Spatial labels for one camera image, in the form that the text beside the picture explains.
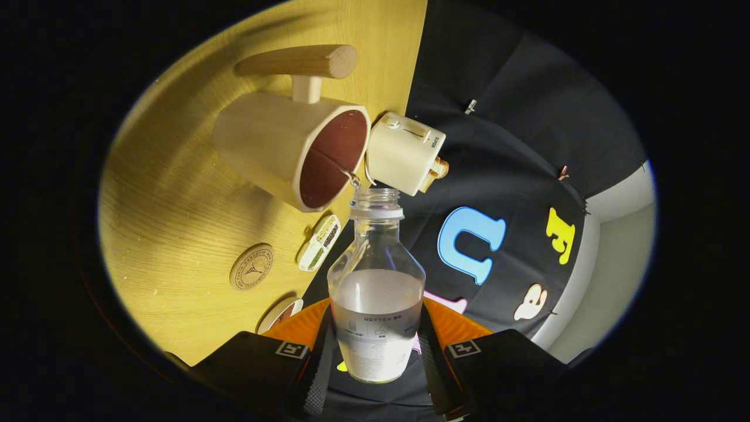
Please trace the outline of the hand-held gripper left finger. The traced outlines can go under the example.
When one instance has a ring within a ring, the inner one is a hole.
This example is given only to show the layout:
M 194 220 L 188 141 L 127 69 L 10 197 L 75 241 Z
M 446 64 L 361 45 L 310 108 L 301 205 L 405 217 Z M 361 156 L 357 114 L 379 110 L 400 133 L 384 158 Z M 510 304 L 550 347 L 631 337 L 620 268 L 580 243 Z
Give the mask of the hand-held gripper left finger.
M 241 331 L 199 363 L 174 358 L 191 379 L 272 421 L 322 415 L 336 345 L 330 299 L 265 334 Z

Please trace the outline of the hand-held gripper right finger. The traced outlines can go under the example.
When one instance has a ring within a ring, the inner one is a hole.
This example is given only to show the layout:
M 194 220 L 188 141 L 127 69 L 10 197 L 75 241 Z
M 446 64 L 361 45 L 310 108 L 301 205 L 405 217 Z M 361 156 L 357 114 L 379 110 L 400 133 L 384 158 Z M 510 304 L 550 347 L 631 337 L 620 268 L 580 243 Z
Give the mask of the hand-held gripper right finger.
M 418 339 L 434 410 L 447 420 L 508 414 L 571 370 L 516 329 L 493 333 L 429 298 Z

